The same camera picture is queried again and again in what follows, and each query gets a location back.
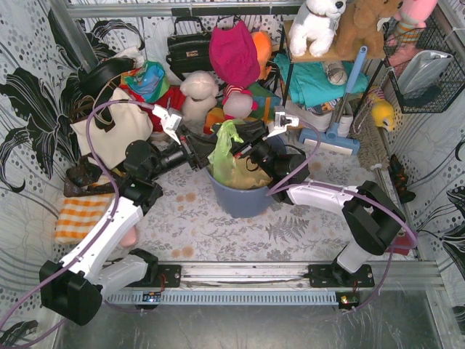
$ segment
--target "metal rail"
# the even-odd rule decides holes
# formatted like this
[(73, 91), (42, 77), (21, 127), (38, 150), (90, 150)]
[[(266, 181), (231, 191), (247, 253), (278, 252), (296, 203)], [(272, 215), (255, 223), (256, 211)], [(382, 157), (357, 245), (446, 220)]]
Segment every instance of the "metal rail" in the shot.
[[(310, 287), (309, 279), (302, 278), (308, 271), (308, 262), (183, 262), (180, 264), (182, 265), (181, 285), (177, 290), (202, 292), (352, 290), (352, 288)], [(370, 265), (377, 283), (386, 270), (386, 262), (372, 261)], [(436, 262), (392, 262), (383, 290), (425, 289), (445, 290)], [(147, 291), (147, 288), (133, 288), (133, 290)]]
[(149, 4), (67, 3), (71, 18), (128, 18), (211, 15), (295, 15), (302, 1), (164, 2)]

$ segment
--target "gray bucket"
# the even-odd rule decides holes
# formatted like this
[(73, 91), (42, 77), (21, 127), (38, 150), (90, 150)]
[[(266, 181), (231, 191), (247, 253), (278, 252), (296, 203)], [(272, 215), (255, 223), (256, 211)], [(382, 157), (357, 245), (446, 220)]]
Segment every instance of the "gray bucket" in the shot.
[[(267, 142), (278, 153), (286, 153), (284, 142), (279, 136), (271, 137)], [(273, 198), (271, 196), (266, 196), (269, 190), (268, 187), (251, 190), (232, 189), (215, 180), (211, 176), (209, 170), (206, 169), (206, 173), (213, 185), (218, 205), (220, 205), (226, 213), (230, 214), (232, 218), (250, 218), (258, 216), (265, 212), (273, 203)]]

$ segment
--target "pink hat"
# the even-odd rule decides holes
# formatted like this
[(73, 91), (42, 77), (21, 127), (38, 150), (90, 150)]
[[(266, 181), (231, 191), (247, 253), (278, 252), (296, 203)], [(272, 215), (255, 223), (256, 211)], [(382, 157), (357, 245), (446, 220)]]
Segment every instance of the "pink hat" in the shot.
[(247, 87), (259, 78), (256, 47), (243, 20), (227, 31), (215, 27), (209, 54), (215, 73), (228, 84)]

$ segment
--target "floral wallpaper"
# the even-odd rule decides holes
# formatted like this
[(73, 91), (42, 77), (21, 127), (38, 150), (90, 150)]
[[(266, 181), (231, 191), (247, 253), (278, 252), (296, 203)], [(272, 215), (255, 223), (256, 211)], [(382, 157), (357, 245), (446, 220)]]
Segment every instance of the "floral wallpaper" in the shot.
[(408, 209), (421, 250), (437, 261), (465, 334), (465, 94), (444, 113), (408, 115), (401, 114), (390, 85), (385, 95), (397, 109), (389, 147), (416, 194)]
[[(66, 248), (53, 244), (65, 170), (79, 154), (68, 115), (81, 97), (80, 64), (47, 0), (0, 1), (0, 315), (39, 282), (39, 268)], [(86, 33), (99, 59), (116, 52), (102, 39), (137, 32), (121, 20)], [(139, 40), (143, 48), (144, 41)], [(27, 341), (39, 294), (7, 323), (0, 344)]]

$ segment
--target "orange hat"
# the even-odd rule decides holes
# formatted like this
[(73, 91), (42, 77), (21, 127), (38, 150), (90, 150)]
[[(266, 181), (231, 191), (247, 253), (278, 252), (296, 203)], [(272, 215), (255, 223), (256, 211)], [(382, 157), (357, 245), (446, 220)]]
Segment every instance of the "orange hat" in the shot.
[(256, 31), (252, 33), (252, 39), (256, 47), (256, 56), (260, 64), (259, 80), (266, 79), (271, 71), (271, 67), (266, 67), (271, 57), (271, 38), (266, 31)]

